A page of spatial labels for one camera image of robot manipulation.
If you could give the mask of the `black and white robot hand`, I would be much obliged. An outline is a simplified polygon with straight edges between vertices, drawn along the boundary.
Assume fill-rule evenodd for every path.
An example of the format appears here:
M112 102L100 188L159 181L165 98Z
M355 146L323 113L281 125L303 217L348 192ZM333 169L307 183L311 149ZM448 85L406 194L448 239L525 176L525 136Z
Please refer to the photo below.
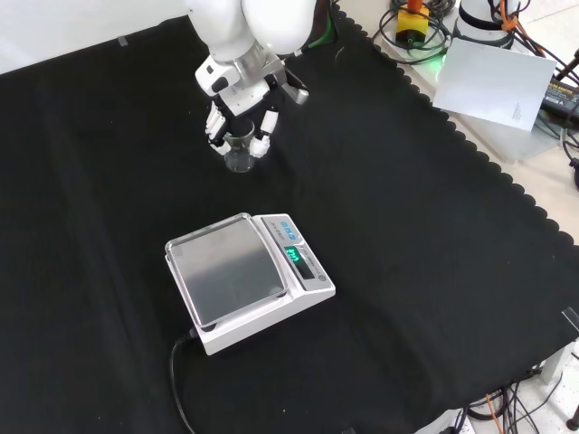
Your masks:
M209 57L197 69L195 78L212 100L204 132L220 156L228 156L234 150L232 123L256 109L273 90L284 91L299 105L305 104L309 96L305 84L271 52L228 62Z

